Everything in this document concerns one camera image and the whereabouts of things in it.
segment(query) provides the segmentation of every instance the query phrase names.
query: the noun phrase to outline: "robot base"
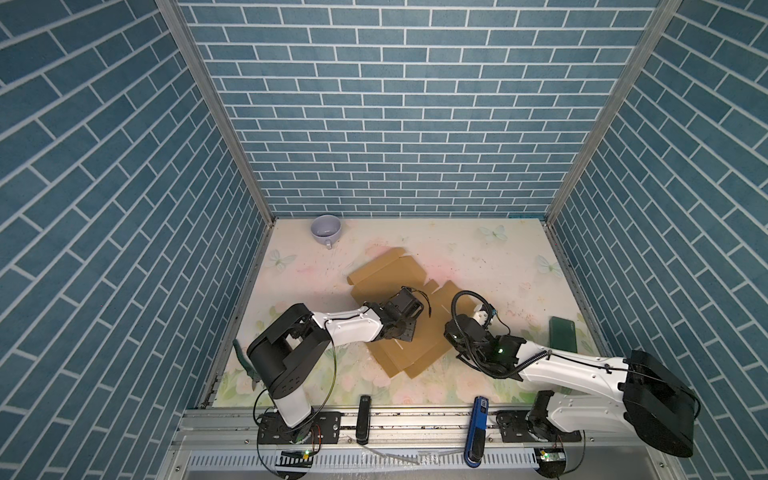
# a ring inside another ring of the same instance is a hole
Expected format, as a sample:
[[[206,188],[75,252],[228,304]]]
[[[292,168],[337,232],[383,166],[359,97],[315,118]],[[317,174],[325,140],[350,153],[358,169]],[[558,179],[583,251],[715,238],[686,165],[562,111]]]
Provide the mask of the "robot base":
[[[341,412],[326,412],[323,410],[317,414],[317,417],[312,421],[312,425],[307,425],[305,428],[295,432],[288,432],[290,429],[278,412],[265,413],[259,427],[259,444],[295,445],[294,442],[302,437],[306,437],[303,443],[309,444],[312,442],[312,436],[309,434],[310,429],[314,428],[315,425],[320,427],[323,444],[333,445],[339,443]]]
[[[502,433],[502,442],[555,442],[556,440],[561,440],[563,443],[581,442],[581,433],[578,430],[576,432],[560,432],[554,429],[557,431],[556,435],[547,435],[547,437],[551,436],[552,438],[542,438],[533,434],[528,422],[529,413],[525,410],[502,410],[496,413],[496,422]]]

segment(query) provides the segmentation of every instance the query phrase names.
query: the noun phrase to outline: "mounting plate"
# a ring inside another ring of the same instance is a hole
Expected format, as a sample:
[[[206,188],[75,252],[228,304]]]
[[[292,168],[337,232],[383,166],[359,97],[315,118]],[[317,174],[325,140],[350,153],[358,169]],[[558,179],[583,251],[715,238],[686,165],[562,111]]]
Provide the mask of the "mounting plate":
[[[339,443],[339,428],[341,426],[341,412],[322,411],[312,422],[320,427],[320,435],[323,438],[323,444],[335,445]],[[294,445],[291,443],[295,432],[288,432],[288,427],[283,421],[283,417],[278,412],[264,413],[259,427],[260,445]],[[303,443],[311,443],[312,436],[309,435]]]
[[[520,443],[520,442],[540,442],[541,440],[531,435],[528,430],[528,420],[526,417],[528,412],[525,410],[501,410],[496,412],[496,422],[498,423],[498,429],[502,433],[502,442],[504,443]],[[580,442],[581,433],[576,432],[561,432],[560,440],[563,443]]]
[[[403,342],[410,342],[413,340],[413,333],[416,330],[416,319],[406,319],[402,322],[405,324],[405,329],[400,335],[392,338],[402,340]]]

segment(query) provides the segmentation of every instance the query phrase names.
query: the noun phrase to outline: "black cable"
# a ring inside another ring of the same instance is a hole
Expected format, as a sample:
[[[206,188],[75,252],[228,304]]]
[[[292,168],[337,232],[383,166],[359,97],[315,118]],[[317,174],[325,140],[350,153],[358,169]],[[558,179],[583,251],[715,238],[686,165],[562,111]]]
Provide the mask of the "black cable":
[[[472,368],[479,370],[480,372],[486,374],[487,376],[493,378],[493,379],[508,379],[512,376],[516,376],[519,374],[523,369],[526,367],[532,365],[536,361],[549,356],[549,352],[546,350],[542,350],[539,353],[536,353],[531,358],[520,362],[518,365],[516,365],[513,369],[507,369],[507,367],[499,364],[499,363],[489,363],[489,362],[481,362],[478,360],[478,356],[475,352],[475,348],[472,346],[472,344],[469,342],[469,338],[467,337],[467,334],[462,329],[462,326],[458,323],[458,316],[456,314],[456,304],[458,303],[458,299],[462,296],[473,296],[474,298],[480,300],[483,307],[485,308],[485,311],[492,316],[495,309],[491,306],[488,301],[483,298],[480,294],[472,292],[471,290],[461,290],[458,293],[456,293],[453,296],[453,300],[451,300],[451,318],[453,319],[453,323],[456,324],[456,328],[458,331],[462,334],[463,340],[464,340],[464,347],[466,349],[466,353],[469,355],[469,359],[475,364],[474,367],[472,365],[469,365],[469,362],[467,360],[464,360],[463,358],[459,357],[459,359],[464,362],[465,364],[471,366]]]
[[[499,322],[501,322],[501,324],[502,324],[503,326],[507,327],[507,335],[511,335],[511,334],[512,334],[512,331],[509,329],[509,325],[507,325],[506,323],[504,323],[504,321],[502,320],[502,318],[501,318],[501,317],[498,315],[498,312],[496,312],[496,319],[498,319],[498,321],[499,321]]]
[[[562,472],[560,475],[565,475],[567,473],[576,472],[579,467],[581,467],[581,464],[584,463],[584,457],[587,454],[587,433],[584,430],[581,430],[581,441],[583,442],[583,445],[581,447],[581,460],[578,461],[578,464],[576,464],[575,467],[571,468],[570,470],[566,470],[565,472]]]
[[[299,425],[293,427],[292,429],[284,431],[285,433],[295,432],[298,429],[304,428],[307,425],[307,423],[312,422],[315,419],[315,417],[317,417],[317,414],[320,413],[321,410],[323,410],[323,407],[326,406],[326,403],[328,402],[328,399],[331,396],[331,392],[333,392],[333,387],[336,386],[336,370],[338,369],[338,364],[337,364],[337,361],[336,361],[336,344],[333,342],[333,337],[330,337],[330,339],[331,339],[331,346],[332,346],[331,352],[333,352],[333,380],[331,381],[331,388],[330,388],[330,390],[328,390],[328,395],[326,395],[326,399],[323,400],[323,404],[320,406],[319,409],[317,409],[317,411],[313,415],[311,415],[310,417],[307,418],[307,420],[304,420],[303,422],[301,422]],[[257,395],[256,401],[253,402],[252,417],[253,417],[253,423],[255,423],[256,427],[257,427],[257,431],[256,431],[256,455],[259,457],[259,463],[261,463],[261,465],[263,465],[263,467],[266,468],[266,470],[268,472],[272,473],[273,475],[275,475],[278,478],[283,478],[282,476],[280,476],[279,473],[277,473],[276,471],[272,470],[270,467],[266,466],[266,463],[264,463],[264,460],[262,460],[261,453],[259,452],[259,429],[261,428],[260,420],[264,417],[264,414],[261,414],[258,417],[256,417],[256,405],[259,403],[259,399],[264,394],[264,392],[267,392],[267,389],[262,390],[261,393],[259,393],[259,395]]]
[[[326,323],[328,323],[329,320],[330,319],[325,321],[325,323],[323,324],[323,329],[326,328]],[[328,402],[328,399],[331,398],[331,393],[333,392],[333,387],[336,386],[336,370],[338,369],[338,366],[337,366],[337,363],[336,363],[336,344],[333,342],[333,337],[330,334],[329,334],[329,337],[331,339],[331,346],[332,346],[331,352],[333,352],[333,380],[331,380],[331,388],[330,388],[330,390],[328,390],[328,395],[326,395],[326,399],[323,400],[323,404],[320,406],[320,408],[318,408],[312,414],[312,416],[308,417],[306,420],[301,422],[299,425],[296,425],[292,429],[286,430],[286,433],[295,432],[296,430],[303,429],[307,425],[312,425],[312,421],[315,419],[315,417],[317,417],[317,415],[320,413],[320,411],[323,410],[323,407],[326,406],[326,403]]]
[[[369,306],[367,306],[367,305],[365,305],[365,308],[366,308],[366,309],[365,309],[365,310],[363,310],[362,312],[359,312],[359,313],[355,313],[355,314],[354,314],[354,315],[352,315],[352,316],[345,316],[344,318],[336,318],[336,317],[334,317],[334,318],[332,318],[332,319],[328,319],[328,320],[326,320],[326,322],[323,324],[323,328],[326,328],[326,323],[328,323],[330,320],[349,320],[349,319],[357,318],[358,316],[361,316],[362,314],[364,314],[364,313],[368,312],[368,310],[370,310],[370,309],[371,309],[371,307],[369,307]]]
[[[610,366],[608,364],[603,365],[603,366],[593,365],[591,363],[586,363],[586,362],[582,362],[580,360],[572,359],[571,357],[568,357],[568,356],[558,355],[557,353],[552,353],[552,356],[556,356],[558,358],[568,360],[569,362],[579,363],[581,365],[590,366],[590,367],[592,367],[594,369],[605,370],[606,372],[610,372],[611,370],[616,370],[617,372],[629,372],[629,373],[632,373],[634,375],[639,375],[639,376],[643,376],[643,377],[651,379],[651,380],[656,380],[658,382],[663,382],[662,379],[660,379],[660,378],[658,378],[656,376],[647,375],[647,374],[641,373],[641,372],[636,372],[635,370],[617,368],[617,367],[614,367],[614,366]],[[691,392],[688,392],[687,390],[682,390],[681,389],[680,391],[685,393],[686,395],[691,397],[693,399],[693,401],[695,401],[695,403],[697,404],[697,408],[696,408],[696,413],[694,413],[694,420],[699,418],[699,414],[701,413],[701,400],[699,400],[699,397],[697,397],[696,395],[694,395]]]
[[[465,365],[467,365],[469,368],[471,368],[471,369],[473,369],[473,370],[477,370],[478,372],[482,373],[482,370],[480,370],[478,367],[476,367],[476,366],[472,365],[472,364],[469,362],[469,360],[467,360],[466,358],[464,358],[464,354],[463,354],[463,353],[459,353],[459,354],[456,356],[456,358],[457,358],[457,359],[459,359],[459,360],[461,360],[461,361],[462,361],[462,362],[463,362]]]
[[[429,303],[429,297],[427,296],[426,293],[422,292],[421,290],[417,290],[417,289],[413,288],[412,286],[403,286],[401,288],[404,288],[404,289],[408,290],[411,293],[413,293],[413,292],[421,293],[424,296],[425,300],[427,301],[427,307],[429,307],[429,316],[432,316],[432,305]]]
[[[261,393],[259,395],[257,395],[256,401],[253,402],[253,412],[252,412],[252,414],[253,414],[253,423],[256,424],[256,456],[259,457],[259,463],[264,468],[266,468],[266,470],[269,473],[271,473],[272,475],[275,475],[277,478],[283,478],[279,473],[277,473],[277,471],[272,470],[270,467],[268,467],[266,465],[266,463],[264,463],[264,460],[261,458],[261,452],[259,451],[259,431],[261,430],[261,423],[259,422],[259,420],[261,420],[264,417],[264,414],[262,413],[261,415],[259,415],[258,419],[256,418],[256,405],[259,403],[259,399],[264,394],[264,392],[266,392],[266,389],[262,390]]]

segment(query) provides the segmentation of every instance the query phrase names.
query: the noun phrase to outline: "tiled wall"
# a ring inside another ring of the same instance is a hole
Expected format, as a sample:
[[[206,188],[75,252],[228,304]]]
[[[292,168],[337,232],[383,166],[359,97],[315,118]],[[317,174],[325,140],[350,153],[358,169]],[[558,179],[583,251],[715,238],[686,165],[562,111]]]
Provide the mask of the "tiled wall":
[[[155,474],[262,226],[153,0],[0,3],[0,478]]]
[[[555,225],[614,351],[701,397],[689,478],[768,476],[766,23],[684,0]]]
[[[657,0],[181,3],[277,214],[536,217]]]

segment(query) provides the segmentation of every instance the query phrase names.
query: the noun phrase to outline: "green phone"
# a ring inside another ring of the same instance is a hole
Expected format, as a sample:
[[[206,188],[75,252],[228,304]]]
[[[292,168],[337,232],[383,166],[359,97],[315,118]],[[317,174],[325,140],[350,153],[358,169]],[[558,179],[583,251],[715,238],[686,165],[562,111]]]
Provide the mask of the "green phone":
[[[549,319],[549,346],[553,349],[577,353],[576,324],[558,316]]]

